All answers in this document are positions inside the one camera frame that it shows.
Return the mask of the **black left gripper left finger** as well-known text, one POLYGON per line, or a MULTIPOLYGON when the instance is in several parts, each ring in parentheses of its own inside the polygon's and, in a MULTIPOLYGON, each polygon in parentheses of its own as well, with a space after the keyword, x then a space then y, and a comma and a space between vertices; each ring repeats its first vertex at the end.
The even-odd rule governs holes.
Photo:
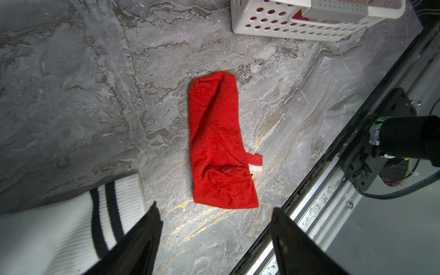
POLYGON ((87 275, 151 275, 163 222, 157 203, 87 275))

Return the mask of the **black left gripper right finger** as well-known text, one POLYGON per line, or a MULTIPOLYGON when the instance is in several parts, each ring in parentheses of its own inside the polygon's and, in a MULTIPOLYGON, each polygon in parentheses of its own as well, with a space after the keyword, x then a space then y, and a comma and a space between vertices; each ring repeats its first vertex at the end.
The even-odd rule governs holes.
POLYGON ((279 207, 269 224, 281 275, 346 275, 279 207))

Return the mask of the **red white striped sock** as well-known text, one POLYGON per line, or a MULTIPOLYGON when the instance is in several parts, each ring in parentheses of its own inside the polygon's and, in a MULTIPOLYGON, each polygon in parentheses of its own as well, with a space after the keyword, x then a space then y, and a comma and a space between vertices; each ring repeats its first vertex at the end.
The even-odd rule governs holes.
POLYGON ((245 150, 234 75, 217 72, 194 81, 189 92, 190 161, 196 204, 255 209, 254 179, 263 157, 245 150))

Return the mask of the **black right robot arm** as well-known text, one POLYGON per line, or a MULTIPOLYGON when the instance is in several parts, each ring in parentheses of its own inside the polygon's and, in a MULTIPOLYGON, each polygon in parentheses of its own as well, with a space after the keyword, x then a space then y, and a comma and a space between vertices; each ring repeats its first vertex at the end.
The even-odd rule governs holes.
POLYGON ((370 144, 392 157, 428 160, 440 166, 440 118, 383 117, 370 127, 370 144))

